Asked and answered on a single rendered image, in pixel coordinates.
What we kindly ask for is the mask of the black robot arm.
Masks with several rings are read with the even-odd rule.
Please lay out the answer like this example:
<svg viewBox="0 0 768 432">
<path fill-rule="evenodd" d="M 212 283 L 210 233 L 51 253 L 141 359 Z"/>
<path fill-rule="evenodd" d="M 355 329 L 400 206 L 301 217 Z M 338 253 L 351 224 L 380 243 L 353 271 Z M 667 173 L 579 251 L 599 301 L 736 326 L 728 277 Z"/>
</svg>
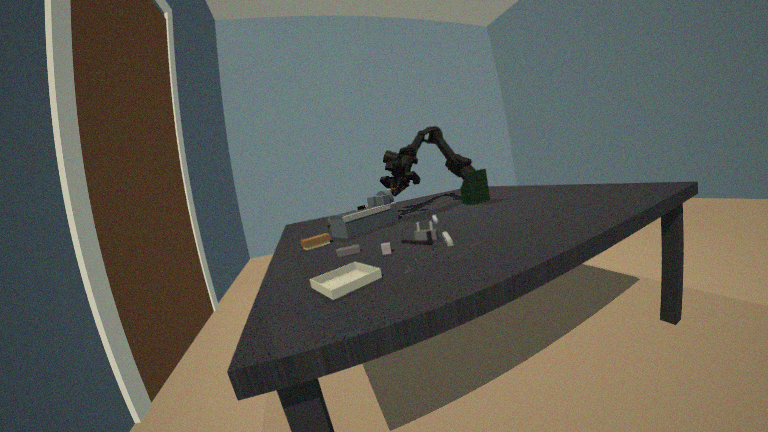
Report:
<svg viewBox="0 0 768 432">
<path fill-rule="evenodd" d="M 424 136 L 429 133 L 428 139 L 424 139 Z M 412 144 L 406 147 L 400 148 L 399 153 L 387 150 L 384 154 L 383 162 L 386 163 L 385 170 L 391 172 L 391 174 L 399 171 L 401 174 L 404 170 L 404 163 L 408 164 L 410 168 L 412 164 L 418 164 L 418 158 L 416 157 L 419 147 L 422 142 L 427 144 L 436 144 L 441 153 L 446 158 L 446 167 L 452 173 L 461 177 L 463 180 L 467 172 L 476 171 L 472 164 L 471 159 L 454 154 L 452 148 L 443 138 L 443 132 L 440 128 L 435 126 L 429 126 L 424 130 L 418 131 L 417 136 Z"/>
</svg>

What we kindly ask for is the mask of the cream open tray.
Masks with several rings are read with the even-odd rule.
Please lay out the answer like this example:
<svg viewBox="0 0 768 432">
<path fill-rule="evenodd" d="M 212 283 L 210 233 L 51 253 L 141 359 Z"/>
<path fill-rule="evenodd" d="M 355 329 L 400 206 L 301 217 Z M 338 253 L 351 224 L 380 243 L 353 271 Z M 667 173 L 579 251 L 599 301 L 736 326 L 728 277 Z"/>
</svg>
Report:
<svg viewBox="0 0 768 432">
<path fill-rule="evenodd" d="M 309 280 L 311 288 L 334 300 L 381 277 L 381 269 L 354 262 Z"/>
</svg>

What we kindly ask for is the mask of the tan rectangular block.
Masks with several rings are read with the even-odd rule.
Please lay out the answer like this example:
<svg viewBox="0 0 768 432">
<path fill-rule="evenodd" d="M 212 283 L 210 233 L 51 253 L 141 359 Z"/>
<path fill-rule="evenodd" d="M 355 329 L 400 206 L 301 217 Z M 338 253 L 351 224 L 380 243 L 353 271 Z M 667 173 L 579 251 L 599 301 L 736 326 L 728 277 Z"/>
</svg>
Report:
<svg viewBox="0 0 768 432">
<path fill-rule="evenodd" d="M 318 248 L 320 246 L 324 246 L 327 244 L 330 244 L 331 236 L 329 233 L 320 234 L 311 238 L 307 238 L 301 241 L 302 246 L 304 246 L 305 250 L 309 250 L 312 248 Z"/>
</svg>

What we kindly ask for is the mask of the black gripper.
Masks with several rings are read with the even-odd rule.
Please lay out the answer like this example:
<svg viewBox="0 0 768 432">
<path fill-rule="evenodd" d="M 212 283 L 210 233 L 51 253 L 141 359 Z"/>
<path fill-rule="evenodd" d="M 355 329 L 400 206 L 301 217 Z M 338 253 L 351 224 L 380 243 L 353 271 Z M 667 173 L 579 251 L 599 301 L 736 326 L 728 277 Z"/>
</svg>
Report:
<svg viewBox="0 0 768 432">
<path fill-rule="evenodd" d="M 395 191 L 391 192 L 393 196 L 397 196 L 405 188 L 409 187 L 410 180 L 413 180 L 414 185 L 419 184 L 421 180 L 415 171 L 410 171 L 411 168 L 408 164 L 404 163 L 403 165 L 404 165 L 404 170 L 402 174 L 399 171 L 397 171 L 392 174 L 394 177 L 384 176 L 380 178 L 380 182 L 386 188 L 396 187 Z"/>
</svg>

